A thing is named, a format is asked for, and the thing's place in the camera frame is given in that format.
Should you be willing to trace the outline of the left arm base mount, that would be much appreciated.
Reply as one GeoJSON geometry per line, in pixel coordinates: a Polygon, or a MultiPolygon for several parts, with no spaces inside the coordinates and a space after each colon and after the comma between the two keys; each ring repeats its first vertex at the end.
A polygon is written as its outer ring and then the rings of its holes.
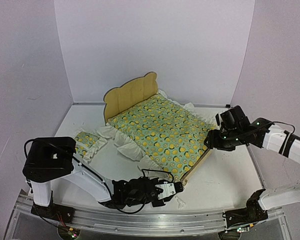
{"type": "Polygon", "coordinates": [[[40,206],[34,203],[31,208],[31,213],[48,220],[70,224],[73,220],[75,209],[73,207],[56,204],[54,202],[51,202],[49,206],[40,206]]]}

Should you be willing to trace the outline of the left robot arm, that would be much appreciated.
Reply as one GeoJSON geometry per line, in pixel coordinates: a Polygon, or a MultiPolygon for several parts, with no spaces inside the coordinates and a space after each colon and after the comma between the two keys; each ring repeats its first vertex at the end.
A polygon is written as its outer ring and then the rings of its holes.
{"type": "Polygon", "coordinates": [[[57,214],[51,183],[58,179],[73,183],[99,204],[120,212],[137,205],[161,207],[177,193],[173,181],[158,177],[108,179],[84,163],[75,147],[71,137],[39,137],[24,144],[26,161],[22,172],[32,189],[35,206],[47,219],[57,214]]]}

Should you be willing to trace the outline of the lemon print bed cushion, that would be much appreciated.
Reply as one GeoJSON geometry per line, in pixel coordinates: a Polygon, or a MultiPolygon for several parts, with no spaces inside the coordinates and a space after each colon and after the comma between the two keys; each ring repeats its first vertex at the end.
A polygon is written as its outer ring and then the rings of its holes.
{"type": "Polygon", "coordinates": [[[109,118],[98,134],[136,161],[142,175],[113,181],[111,200],[104,205],[118,210],[164,206],[183,191],[187,174],[208,152],[208,132],[216,127],[211,116],[196,113],[191,103],[181,105],[162,91],[109,118]]]}

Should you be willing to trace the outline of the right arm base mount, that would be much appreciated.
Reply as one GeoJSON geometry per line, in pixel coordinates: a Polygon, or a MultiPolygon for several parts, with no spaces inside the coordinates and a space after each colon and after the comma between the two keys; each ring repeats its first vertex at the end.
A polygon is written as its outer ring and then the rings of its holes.
{"type": "Polygon", "coordinates": [[[240,226],[248,226],[268,219],[267,210],[263,210],[259,204],[261,194],[265,189],[255,191],[246,202],[246,207],[227,210],[222,214],[226,221],[226,229],[230,230],[240,226]]]}

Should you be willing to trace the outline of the wooden pet bed frame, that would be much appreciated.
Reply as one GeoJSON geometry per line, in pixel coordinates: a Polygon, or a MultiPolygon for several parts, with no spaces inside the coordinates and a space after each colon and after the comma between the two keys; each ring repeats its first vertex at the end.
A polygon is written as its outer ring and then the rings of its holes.
{"type": "Polygon", "coordinates": [[[209,156],[204,140],[217,127],[213,117],[169,99],[159,90],[155,72],[110,89],[103,100],[105,126],[99,134],[140,169],[169,172],[173,180],[187,183],[209,156]]]}

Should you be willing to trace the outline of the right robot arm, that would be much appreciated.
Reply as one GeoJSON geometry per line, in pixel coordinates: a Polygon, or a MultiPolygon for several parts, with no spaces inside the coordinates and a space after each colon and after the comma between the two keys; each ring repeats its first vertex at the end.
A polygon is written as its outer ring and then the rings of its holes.
{"type": "MultiPolygon", "coordinates": [[[[204,140],[208,149],[234,151],[237,146],[253,145],[275,152],[300,165],[300,137],[283,129],[280,121],[257,118],[250,122],[239,105],[215,116],[219,129],[209,130],[204,140]]],[[[242,209],[242,218],[252,222],[261,212],[300,203],[300,185],[254,192],[242,209]]]]}

